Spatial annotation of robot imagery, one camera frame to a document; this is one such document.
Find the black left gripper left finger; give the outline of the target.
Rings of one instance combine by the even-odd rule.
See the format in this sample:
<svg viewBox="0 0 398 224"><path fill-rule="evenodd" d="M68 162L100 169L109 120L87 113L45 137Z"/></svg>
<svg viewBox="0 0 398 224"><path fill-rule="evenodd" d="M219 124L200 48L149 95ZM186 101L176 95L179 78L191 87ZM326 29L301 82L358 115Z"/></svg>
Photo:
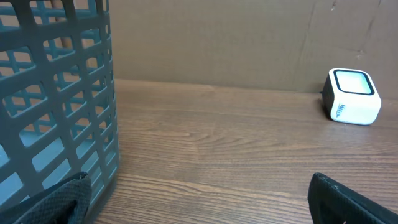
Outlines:
<svg viewBox="0 0 398 224"><path fill-rule="evenodd" d="M89 175L79 172L1 211L1 223L84 223L91 194Z"/></svg>

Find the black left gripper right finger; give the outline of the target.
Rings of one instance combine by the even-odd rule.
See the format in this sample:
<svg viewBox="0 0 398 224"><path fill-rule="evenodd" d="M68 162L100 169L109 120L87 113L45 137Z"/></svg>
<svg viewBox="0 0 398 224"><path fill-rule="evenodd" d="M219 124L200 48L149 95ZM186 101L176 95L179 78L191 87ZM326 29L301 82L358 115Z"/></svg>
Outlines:
<svg viewBox="0 0 398 224"><path fill-rule="evenodd" d="M397 214L316 172L308 188L308 204L316 224L397 223Z"/></svg>

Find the white barcode scanner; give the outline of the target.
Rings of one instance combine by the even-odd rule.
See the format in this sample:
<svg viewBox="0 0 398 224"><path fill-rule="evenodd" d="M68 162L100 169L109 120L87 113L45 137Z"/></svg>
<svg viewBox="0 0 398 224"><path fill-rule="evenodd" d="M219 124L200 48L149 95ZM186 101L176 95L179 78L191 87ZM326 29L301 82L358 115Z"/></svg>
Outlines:
<svg viewBox="0 0 398 224"><path fill-rule="evenodd" d="M381 109L381 98L369 74L348 68L328 72L322 102L333 121L363 126L375 122Z"/></svg>

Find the grey plastic lattice basket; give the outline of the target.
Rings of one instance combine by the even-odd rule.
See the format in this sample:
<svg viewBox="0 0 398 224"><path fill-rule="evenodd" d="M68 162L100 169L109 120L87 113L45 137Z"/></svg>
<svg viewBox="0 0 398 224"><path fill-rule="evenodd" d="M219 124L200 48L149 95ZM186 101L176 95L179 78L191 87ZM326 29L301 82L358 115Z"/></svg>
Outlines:
<svg viewBox="0 0 398 224"><path fill-rule="evenodd" d="M94 222L116 188L117 115L109 2L1 2L1 211L86 172Z"/></svg>

